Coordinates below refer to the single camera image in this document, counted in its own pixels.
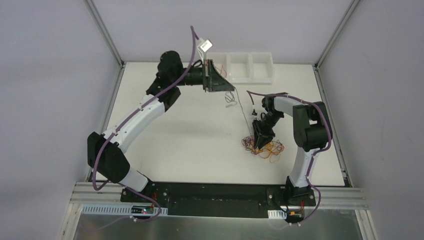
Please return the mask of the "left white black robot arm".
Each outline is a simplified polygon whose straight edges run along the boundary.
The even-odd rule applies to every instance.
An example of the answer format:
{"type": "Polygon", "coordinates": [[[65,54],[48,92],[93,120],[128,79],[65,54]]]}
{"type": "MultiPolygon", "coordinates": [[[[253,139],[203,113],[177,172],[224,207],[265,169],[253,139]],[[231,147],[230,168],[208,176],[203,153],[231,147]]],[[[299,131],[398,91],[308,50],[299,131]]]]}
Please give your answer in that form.
{"type": "Polygon", "coordinates": [[[166,113],[181,95],[180,86],[202,86],[205,92],[234,92],[236,88],[221,76],[212,60],[201,60],[183,66],[178,52],[163,53],[157,65],[155,79],[145,95],[121,122],[103,133],[92,132],[87,138],[87,163],[92,168],[95,190],[100,174],[108,182],[133,189],[140,202],[152,198],[152,182],[147,176],[131,167],[125,153],[132,142],[155,119],[166,113]]]}

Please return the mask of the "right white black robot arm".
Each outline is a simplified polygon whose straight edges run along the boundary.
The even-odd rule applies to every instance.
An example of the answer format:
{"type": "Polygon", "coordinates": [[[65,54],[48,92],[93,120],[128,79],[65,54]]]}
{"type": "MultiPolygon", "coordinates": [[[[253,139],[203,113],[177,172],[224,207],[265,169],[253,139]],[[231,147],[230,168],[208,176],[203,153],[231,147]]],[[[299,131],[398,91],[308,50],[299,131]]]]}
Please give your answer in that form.
{"type": "Polygon", "coordinates": [[[333,133],[326,105],[322,101],[309,102],[283,92],[264,95],[261,106],[265,115],[252,121],[256,150],[273,141],[276,136],[273,128],[280,119],[292,117],[297,152],[281,199],[284,203],[296,205],[313,193],[311,175],[316,159],[332,145],[333,133]]]}

